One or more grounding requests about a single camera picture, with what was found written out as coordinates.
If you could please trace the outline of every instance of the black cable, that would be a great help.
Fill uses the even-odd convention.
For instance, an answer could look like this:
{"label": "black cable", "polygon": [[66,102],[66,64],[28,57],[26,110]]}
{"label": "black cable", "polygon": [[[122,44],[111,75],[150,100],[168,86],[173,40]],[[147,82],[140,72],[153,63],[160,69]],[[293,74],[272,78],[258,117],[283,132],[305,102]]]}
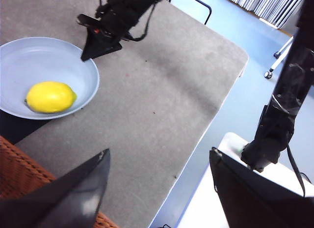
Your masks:
{"label": "black cable", "polygon": [[102,4],[102,0],[99,0],[99,6],[102,6],[103,4]]}
{"label": "black cable", "polygon": [[295,175],[296,175],[296,178],[298,178],[298,181],[299,181],[299,183],[300,183],[300,185],[301,185],[301,187],[302,187],[303,197],[305,197],[304,182],[303,182],[303,180],[302,180],[302,176],[301,176],[301,173],[300,173],[300,171],[299,171],[299,168],[298,168],[298,166],[296,165],[295,160],[294,160],[294,158],[293,158],[293,155],[292,155],[292,153],[291,153],[289,144],[287,144],[287,152],[288,152],[289,161],[290,161],[291,166],[292,166],[292,168],[293,168],[293,170],[294,170],[294,173],[295,173]]}
{"label": "black cable", "polygon": [[171,227],[168,226],[167,224],[164,224],[163,227],[157,227],[157,228],[166,228],[166,227],[171,228]]}
{"label": "black cable", "polygon": [[306,180],[312,184],[312,182],[310,181],[310,179],[308,178],[308,176],[305,173],[300,172],[300,174],[303,175],[306,178]]}
{"label": "black cable", "polygon": [[157,2],[154,3],[153,8],[152,8],[152,10],[151,10],[151,13],[150,13],[149,16],[148,16],[144,33],[143,33],[140,37],[138,37],[138,38],[133,38],[131,35],[126,36],[126,38],[127,38],[128,40],[136,41],[136,42],[137,42],[137,41],[141,41],[142,39],[144,39],[144,38],[146,37],[147,32],[148,32],[149,21],[150,21],[150,19],[151,19],[151,16],[152,16],[152,14],[153,14],[153,11],[154,11],[154,9],[155,9],[155,7],[156,7],[156,4],[157,4]]}

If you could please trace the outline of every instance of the white curtain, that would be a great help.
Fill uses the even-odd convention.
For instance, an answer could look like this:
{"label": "white curtain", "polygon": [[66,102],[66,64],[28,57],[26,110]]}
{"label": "white curtain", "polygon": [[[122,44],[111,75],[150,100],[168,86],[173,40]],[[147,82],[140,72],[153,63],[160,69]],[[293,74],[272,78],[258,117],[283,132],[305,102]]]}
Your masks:
{"label": "white curtain", "polygon": [[303,0],[231,0],[246,10],[282,28]]}

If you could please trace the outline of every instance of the table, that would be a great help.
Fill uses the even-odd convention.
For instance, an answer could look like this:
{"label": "table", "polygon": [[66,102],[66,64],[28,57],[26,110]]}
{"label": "table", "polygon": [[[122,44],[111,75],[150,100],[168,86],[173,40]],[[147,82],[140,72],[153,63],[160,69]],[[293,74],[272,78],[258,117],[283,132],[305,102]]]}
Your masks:
{"label": "table", "polygon": [[[86,30],[75,17],[93,16],[97,6],[98,0],[1,0],[1,43],[48,36],[82,48]],[[17,146],[57,177],[110,148],[101,211],[121,227],[146,227],[248,57],[167,1],[156,6],[148,36],[122,46],[95,59],[100,88],[83,110],[49,121]]]}

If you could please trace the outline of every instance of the bowl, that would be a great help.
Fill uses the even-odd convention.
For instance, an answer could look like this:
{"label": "bowl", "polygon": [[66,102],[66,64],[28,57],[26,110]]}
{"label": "bowl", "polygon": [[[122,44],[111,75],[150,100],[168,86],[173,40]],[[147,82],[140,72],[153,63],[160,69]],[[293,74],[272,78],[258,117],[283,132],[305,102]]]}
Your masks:
{"label": "bowl", "polygon": [[[47,120],[75,113],[86,106],[99,87],[99,72],[93,60],[83,62],[82,50],[54,38],[28,37],[0,48],[0,109],[14,116]],[[77,94],[73,105],[62,112],[45,114],[24,102],[36,83],[55,81],[67,84]]]}

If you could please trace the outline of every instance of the caster wheel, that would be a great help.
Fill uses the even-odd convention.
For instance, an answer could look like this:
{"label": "caster wheel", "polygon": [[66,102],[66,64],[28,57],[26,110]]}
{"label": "caster wheel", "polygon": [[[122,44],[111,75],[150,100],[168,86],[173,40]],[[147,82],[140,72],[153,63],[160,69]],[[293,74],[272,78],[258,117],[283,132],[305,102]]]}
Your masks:
{"label": "caster wheel", "polygon": [[278,51],[277,51],[276,53],[274,53],[274,57],[275,57],[275,58],[279,58],[280,55],[281,55],[281,53],[278,52]]}
{"label": "caster wheel", "polygon": [[273,76],[273,74],[269,71],[265,72],[264,77],[267,79],[270,79]]}

